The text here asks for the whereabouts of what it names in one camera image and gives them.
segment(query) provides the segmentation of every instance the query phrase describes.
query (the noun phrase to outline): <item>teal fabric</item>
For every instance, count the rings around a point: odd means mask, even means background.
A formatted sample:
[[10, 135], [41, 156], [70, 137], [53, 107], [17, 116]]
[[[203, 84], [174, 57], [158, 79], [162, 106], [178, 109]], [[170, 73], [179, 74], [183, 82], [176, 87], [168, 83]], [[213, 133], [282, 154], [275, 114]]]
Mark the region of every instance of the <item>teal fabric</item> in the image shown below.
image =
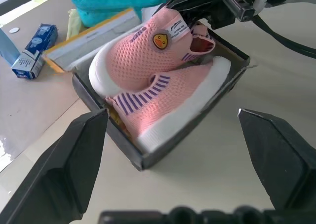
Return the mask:
[[72, 0], [77, 7], [83, 24], [92, 27], [115, 14], [133, 7], [141, 19], [141, 9], [165, 2], [166, 0]]

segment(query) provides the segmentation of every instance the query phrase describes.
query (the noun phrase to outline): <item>sneaker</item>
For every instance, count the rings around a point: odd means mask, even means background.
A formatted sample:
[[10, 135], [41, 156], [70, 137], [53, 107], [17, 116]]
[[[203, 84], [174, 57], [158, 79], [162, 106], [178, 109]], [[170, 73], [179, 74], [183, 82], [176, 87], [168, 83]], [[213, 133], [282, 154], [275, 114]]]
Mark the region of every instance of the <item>sneaker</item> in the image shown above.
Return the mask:
[[134, 143], [153, 152], [200, 113], [226, 80], [230, 67], [229, 60], [214, 57], [206, 65], [156, 73], [146, 89], [113, 97], [113, 106]]
[[191, 30], [180, 13], [162, 8], [136, 33], [123, 34], [97, 53], [89, 69], [92, 87], [101, 97], [148, 86], [148, 77], [176, 69], [181, 64], [211, 52], [215, 41], [207, 27]]

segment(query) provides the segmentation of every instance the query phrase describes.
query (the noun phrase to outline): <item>white shoe sole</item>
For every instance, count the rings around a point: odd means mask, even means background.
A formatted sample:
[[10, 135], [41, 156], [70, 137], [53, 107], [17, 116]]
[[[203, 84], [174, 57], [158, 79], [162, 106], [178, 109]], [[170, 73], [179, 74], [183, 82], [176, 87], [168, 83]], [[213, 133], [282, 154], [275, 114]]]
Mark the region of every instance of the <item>white shoe sole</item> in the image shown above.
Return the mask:
[[138, 25], [114, 40], [106, 43], [94, 57], [89, 68], [89, 79], [91, 86], [100, 97], [113, 97], [124, 91], [124, 89], [120, 88], [115, 82], [113, 82], [109, 76], [106, 67], [106, 55], [115, 43], [127, 35], [138, 31], [142, 26], [143, 24]]
[[146, 152], [154, 152], [158, 147], [176, 135], [188, 122], [194, 119], [207, 102], [223, 85], [231, 68], [231, 62], [223, 57], [214, 57], [205, 80], [197, 87], [191, 97], [175, 111], [160, 118], [143, 132], [136, 140]]

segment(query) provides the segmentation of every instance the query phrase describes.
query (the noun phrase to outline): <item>shoe box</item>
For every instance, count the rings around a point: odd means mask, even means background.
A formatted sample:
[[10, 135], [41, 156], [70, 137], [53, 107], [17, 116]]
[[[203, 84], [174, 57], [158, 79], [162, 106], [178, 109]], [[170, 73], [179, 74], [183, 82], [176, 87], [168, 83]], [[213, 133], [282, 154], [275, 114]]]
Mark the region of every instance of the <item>shoe box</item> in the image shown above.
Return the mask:
[[[222, 87], [213, 96], [213, 98], [211, 98], [201, 113], [190, 123], [188, 123], [172, 139], [160, 146], [154, 152], [144, 153], [132, 143], [126, 132], [126, 129], [122, 128], [122, 125], [118, 123], [117, 118], [115, 118], [115, 116], [110, 116], [107, 126], [107, 133], [118, 146], [118, 148], [136, 167], [136, 169], [140, 171], [149, 169], [157, 162], [162, 160], [168, 153], [170, 153], [206, 117], [206, 115], [215, 107], [219, 100], [225, 94], [229, 93], [230, 90], [232, 90], [234, 85], [248, 68], [250, 63], [250, 58], [248, 55], [229, 44], [211, 30], [209, 30], [209, 34], [216, 40], [215, 49], [210, 53], [210, 55], [206, 55], [192, 63], [200, 64], [202, 61], [206, 60], [207, 57], [210, 58], [213, 56], [222, 56], [231, 61], [232, 65], [230, 72]], [[79, 97], [90, 110], [93, 111], [107, 108], [109, 109], [109, 114], [112, 114], [113, 108], [110, 108], [106, 102], [97, 95], [90, 84], [88, 70], [92, 59], [93, 58], [90, 58], [90, 60], [86, 61], [85, 64], [82, 64], [84, 66], [76, 68], [73, 74], [73, 86]]]

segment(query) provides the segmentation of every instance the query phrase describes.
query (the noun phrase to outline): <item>black cable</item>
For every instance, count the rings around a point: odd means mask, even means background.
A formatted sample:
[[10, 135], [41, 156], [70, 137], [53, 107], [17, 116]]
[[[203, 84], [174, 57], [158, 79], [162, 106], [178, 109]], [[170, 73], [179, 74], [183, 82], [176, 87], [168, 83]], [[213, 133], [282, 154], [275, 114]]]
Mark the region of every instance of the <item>black cable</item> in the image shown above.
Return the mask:
[[266, 33], [270, 34], [274, 39], [280, 42], [285, 47], [308, 57], [316, 59], [316, 49], [301, 45], [294, 41], [291, 41], [277, 33], [275, 33], [260, 17], [256, 15], [252, 19], [253, 23], [261, 28]]

